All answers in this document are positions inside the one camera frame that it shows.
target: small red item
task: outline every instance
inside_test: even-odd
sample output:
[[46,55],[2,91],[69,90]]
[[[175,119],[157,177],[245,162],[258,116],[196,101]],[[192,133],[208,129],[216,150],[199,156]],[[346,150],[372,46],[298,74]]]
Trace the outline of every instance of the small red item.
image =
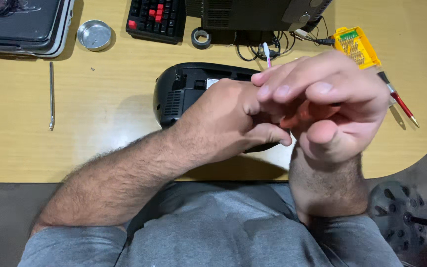
[[136,29],[137,26],[136,21],[128,21],[129,28]]
[[305,100],[293,116],[285,116],[279,122],[281,128],[291,129],[301,123],[314,123],[328,119],[339,112],[340,104],[337,105],[317,105],[310,100]]

